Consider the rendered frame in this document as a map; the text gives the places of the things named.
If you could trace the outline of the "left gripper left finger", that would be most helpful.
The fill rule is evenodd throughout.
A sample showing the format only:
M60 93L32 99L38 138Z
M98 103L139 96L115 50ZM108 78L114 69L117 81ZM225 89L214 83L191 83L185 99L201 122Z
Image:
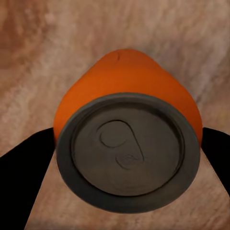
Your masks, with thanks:
M0 157L0 230L24 230L54 151L51 127Z

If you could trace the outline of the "can of soda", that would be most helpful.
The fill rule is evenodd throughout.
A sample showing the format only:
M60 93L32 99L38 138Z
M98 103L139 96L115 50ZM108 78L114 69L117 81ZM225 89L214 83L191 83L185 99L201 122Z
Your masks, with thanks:
M100 210L157 210L196 177L200 120L189 92L145 53L107 53L57 107L53 138L61 177Z

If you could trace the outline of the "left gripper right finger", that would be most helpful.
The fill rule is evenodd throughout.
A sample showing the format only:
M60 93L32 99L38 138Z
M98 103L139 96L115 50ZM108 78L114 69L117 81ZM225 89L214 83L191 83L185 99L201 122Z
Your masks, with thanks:
M230 196L230 135L204 127L201 148Z

